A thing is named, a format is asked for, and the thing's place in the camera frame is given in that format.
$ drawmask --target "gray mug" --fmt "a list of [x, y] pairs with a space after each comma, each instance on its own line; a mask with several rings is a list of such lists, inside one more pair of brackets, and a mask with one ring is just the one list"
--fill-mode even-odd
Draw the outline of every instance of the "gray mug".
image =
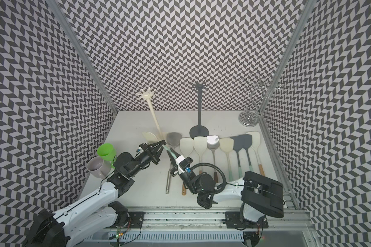
[[87, 170], [95, 177], [104, 179], [105, 177], [107, 177], [107, 175], [109, 175], [111, 167], [109, 164], [105, 164], [104, 160], [98, 156], [92, 158], [87, 163]]

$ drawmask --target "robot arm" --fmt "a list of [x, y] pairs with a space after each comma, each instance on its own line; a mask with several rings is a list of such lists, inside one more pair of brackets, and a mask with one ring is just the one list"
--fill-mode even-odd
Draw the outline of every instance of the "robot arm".
[[[275, 180], [259, 175], [252, 171], [244, 174], [243, 178], [227, 183], [223, 172], [215, 165], [200, 163], [190, 167], [193, 160], [184, 158], [171, 151], [176, 159], [169, 155], [172, 169], [170, 174], [179, 175], [184, 185], [192, 194], [198, 194], [197, 202], [204, 208], [211, 208], [213, 204], [227, 200], [242, 200], [242, 218], [257, 222], [264, 215], [283, 218], [283, 185]], [[223, 183], [216, 184], [209, 174], [203, 172], [196, 175], [193, 170], [199, 166], [213, 167], [221, 174]]]
[[133, 185], [132, 177], [148, 168], [150, 162], [158, 164], [165, 144], [141, 144], [143, 152], [135, 158], [129, 153], [120, 154], [107, 183], [65, 208], [54, 213], [43, 210], [35, 216], [22, 247], [72, 247], [105, 227], [126, 225], [128, 209], [116, 200]]
[[[114, 162], [114, 174], [100, 188], [75, 203], [49, 213], [43, 210], [34, 221], [22, 247], [73, 247], [86, 237], [109, 226], [130, 224], [128, 209], [116, 201], [133, 185], [139, 171], [158, 164], [163, 151], [164, 141], [151, 145], [141, 144], [143, 152], [133, 158], [122, 153]], [[170, 173], [179, 175], [192, 194], [198, 194], [197, 202], [201, 207], [211, 208], [213, 204], [226, 200], [239, 200], [244, 203], [241, 213], [244, 220], [256, 222], [261, 216], [283, 217], [283, 186], [277, 181], [254, 172], [246, 172], [245, 177], [226, 183], [224, 173], [209, 163], [190, 167], [193, 160], [184, 158], [173, 149], [174, 158]], [[193, 169], [210, 166], [222, 176], [223, 183], [216, 184], [207, 173], [196, 175]]]

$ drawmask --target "black utensil stand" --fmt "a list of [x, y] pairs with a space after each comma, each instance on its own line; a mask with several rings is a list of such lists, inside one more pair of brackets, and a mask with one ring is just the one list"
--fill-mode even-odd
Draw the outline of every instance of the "black utensil stand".
[[195, 88], [198, 90], [198, 125], [193, 126], [189, 131], [189, 136], [194, 138], [196, 136], [208, 136], [209, 130], [201, 125], [201, 111], [202, 111], [202, 89], [205, 88], [203, 83], [195, 84]]

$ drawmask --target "cup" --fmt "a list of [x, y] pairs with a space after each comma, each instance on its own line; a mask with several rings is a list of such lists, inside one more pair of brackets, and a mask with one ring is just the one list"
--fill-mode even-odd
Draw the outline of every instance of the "cup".
[[108, 164], [105, 164], [102, 158], [95, 157], [87, 163], [87, 170], [95, 177], [104, 179], [109, 175], [111, 167]]
[[114, 168], [114, 158], [116, 158], [117, 152], [115, 151], [114, 147], [110, 143], [105, 143], [100, 145], [97, 151], [98, 155], [104, 159], [105, 161], [110, 161], [112, 168]]

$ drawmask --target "green cup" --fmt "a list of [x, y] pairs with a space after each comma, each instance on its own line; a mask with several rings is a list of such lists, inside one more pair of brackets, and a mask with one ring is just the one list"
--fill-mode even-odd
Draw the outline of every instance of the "green cup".
[[97, 151], [98, 155], [105, 161], [111, 161], [112, 168], [114, 168], [114, 161], [117, 159], [114, 147], [110, 143], [100, 145]]

